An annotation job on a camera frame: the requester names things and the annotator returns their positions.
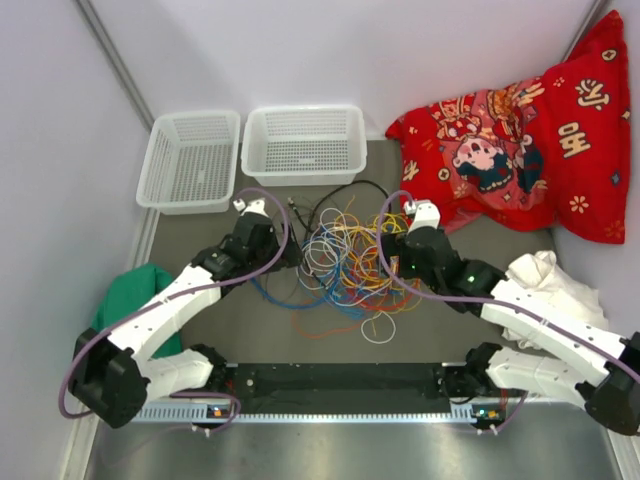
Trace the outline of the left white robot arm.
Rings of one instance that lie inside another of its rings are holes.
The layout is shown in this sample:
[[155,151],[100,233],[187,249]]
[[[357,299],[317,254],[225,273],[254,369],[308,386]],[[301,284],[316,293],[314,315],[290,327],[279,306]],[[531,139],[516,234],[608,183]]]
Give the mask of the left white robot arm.
[[201,250],[164,290],[111,327],[77,339],[67,382],[71,395],[112,428],[152,401],[197,389],[216,396],[226,387],[224,359],[198,345],[156,358],[159,348],[202,310],[263,273],[295,268],[301,251],[290,231],[278,235],[262,211],[247,210],[221,242]]

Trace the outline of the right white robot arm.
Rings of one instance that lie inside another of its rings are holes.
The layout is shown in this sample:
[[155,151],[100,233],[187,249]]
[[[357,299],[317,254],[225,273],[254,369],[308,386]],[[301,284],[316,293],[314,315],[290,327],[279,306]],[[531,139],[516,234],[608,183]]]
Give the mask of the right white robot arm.
[[579,320],[482,260],[460,257],[444,231],[430,223],[376,236],[380,264],[406,287],[417,279],[422,297],[511,330],[543,351],[537,357],[485,343],[466,360],[476,394],[498,388],[552,397],[582,408],[601,426],[639,433],[639,336],[624,338]]

